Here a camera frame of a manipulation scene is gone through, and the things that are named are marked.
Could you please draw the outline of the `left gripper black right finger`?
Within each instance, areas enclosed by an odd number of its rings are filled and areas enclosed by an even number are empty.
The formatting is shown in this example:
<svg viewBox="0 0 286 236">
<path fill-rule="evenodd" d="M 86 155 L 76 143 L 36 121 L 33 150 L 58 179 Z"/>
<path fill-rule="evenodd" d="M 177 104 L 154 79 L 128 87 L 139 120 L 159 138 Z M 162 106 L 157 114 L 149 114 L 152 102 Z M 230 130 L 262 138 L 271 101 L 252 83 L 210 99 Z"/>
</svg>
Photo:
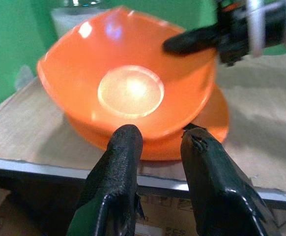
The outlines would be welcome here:
<svg viewBox="0 0 286 236">
<path fill-rule="evenodd" d="M 180 146 L 200 236 L 279 236 L 250 179 L 205 128 L 189 124 Z"/>
</svg>

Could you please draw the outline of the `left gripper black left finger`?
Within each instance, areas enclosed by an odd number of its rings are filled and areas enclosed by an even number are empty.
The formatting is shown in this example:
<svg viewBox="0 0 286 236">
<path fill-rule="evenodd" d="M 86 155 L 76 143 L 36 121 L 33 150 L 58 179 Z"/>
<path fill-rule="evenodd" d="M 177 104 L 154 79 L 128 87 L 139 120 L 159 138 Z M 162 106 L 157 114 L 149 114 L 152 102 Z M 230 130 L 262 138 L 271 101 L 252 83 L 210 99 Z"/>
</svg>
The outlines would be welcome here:
<svg viewBox="0 0 286 236">
<path fill-rule="evenodd" d="M 133 236 L 136 215 L 137 168 L 143 138 L 133 124 L 118 128 L 107 149 L 88 174 L 67 230 L 68 236 Z"/>
</svg>

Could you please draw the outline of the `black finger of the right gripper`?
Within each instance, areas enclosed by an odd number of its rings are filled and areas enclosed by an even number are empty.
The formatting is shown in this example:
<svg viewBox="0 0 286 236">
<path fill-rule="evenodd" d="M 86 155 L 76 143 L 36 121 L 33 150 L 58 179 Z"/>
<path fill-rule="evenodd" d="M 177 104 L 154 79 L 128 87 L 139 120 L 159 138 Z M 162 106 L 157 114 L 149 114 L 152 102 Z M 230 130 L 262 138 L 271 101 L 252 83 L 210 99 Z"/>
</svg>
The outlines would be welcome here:
<svg viewBox="0 0 286 236">
<path fill-rule="evenodd" d="M 219 24 L 187 30 L 166 39 L 163 50 L 171 54 L 192 54 L 207 49 L 217 51 L 221 32 Z"/>
</svg>

